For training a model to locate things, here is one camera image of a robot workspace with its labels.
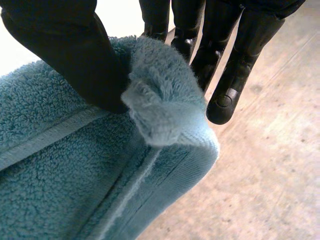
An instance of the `teal towel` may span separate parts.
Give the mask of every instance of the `teal towel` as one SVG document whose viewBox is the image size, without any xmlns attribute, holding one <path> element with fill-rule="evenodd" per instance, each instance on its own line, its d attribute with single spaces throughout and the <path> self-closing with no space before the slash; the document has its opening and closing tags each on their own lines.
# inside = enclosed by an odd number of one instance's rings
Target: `teal towel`
<svg viewBox="0 0 320 240">
<path fill-rule="evenodd" d="M 111 38 L 129 113 L 88 105 L 43 61 L 0 78 L 0 238 L 135 239 L 218 157 L 184 59 Z"/>
</svg>

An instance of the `floor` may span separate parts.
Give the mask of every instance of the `floor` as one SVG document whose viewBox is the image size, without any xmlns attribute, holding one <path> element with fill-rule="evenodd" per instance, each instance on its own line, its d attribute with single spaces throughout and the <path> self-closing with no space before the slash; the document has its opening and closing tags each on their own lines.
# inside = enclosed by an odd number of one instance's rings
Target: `floor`
<svg viewBox="0 0 320 240">
<path fill-rule="evenodd" d="M 138 240 L 315 240 L 320 1 L 307 0 L 265 46 L 206 177 Z M 235 32 L 206 97 L 224 69 Z"/>
</svg>

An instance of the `white surface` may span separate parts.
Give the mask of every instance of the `white surface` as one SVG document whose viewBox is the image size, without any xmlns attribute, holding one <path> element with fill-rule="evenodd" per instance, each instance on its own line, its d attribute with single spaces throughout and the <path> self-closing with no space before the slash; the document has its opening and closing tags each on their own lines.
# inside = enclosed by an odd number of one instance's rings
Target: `white surface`
<svg viewBox="0 0 320 240">
<path fill-rule="evenodd" d="M 112 37 L 140 36 L 144 22 L 138 0 L 99 0 L 96 13 L 106 32 Z M 169 30 L 174 28 L 173 13 L 170 12 Z M 18 43 L 6 30 L 0 20 L 0 76 L 8 74 L 22 65 L 39 58 Z"/>
</svg>

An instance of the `terry cloth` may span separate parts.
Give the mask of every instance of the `terry cloth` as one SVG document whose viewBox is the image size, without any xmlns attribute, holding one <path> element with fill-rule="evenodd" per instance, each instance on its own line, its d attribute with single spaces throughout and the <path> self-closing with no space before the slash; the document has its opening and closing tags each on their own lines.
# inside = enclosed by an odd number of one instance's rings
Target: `terry cloth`
<svg viewBox="0 0 320 240">
<path fill-rule="evenodd" d="M 0 238 L 135 239 L 218 157 L 205 100 L 174 49 L 111 38 L 130 69 L 116 115 L 43 61 L 0 77 Z"/>
</svg>

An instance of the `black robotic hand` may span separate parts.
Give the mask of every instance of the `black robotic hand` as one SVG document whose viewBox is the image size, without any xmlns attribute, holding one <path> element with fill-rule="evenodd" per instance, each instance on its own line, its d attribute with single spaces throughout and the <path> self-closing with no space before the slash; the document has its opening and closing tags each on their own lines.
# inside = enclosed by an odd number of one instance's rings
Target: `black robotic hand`
<svg viewBox="0 0 320 240">
<path fill-rule="evenodd" d="M 202 39 L 191 63 L 205 92 L 215 74 L 238 21 L 237 37 L 224 72 L 208 103 L 206 115 L 214 124 L 227 123 L 264 46 L 305 0 L 172 0 L 175 34 L 171 45 L 189 63 L 196 44 L 205 3 Z M 165 41 L 170 0 L 139 0 L 145 22 L 143 35 Z"/>
<path fill-rule="evenodd" d="M 90 104 L 113 113 L 127 107 L 129 83 L 104 26 L 96 0 L 0 0 L 9 33 L 58 73 Z"/>
</svg>

